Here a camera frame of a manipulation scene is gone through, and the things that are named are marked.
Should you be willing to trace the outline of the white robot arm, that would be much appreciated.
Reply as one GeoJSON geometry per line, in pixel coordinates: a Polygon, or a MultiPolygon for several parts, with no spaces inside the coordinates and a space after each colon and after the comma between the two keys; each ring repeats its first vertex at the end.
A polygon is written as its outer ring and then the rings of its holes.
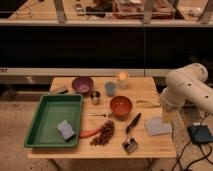
{"type": "Polygon", "coordinates": [[[213,115],[213,89],[205,84],[207,79],[208,71],[200,63],[170,71],[165,78],[167,87],[160,95],[162,122],[172,121],[186,100],[195,104],[201,111],[213,115]]]}

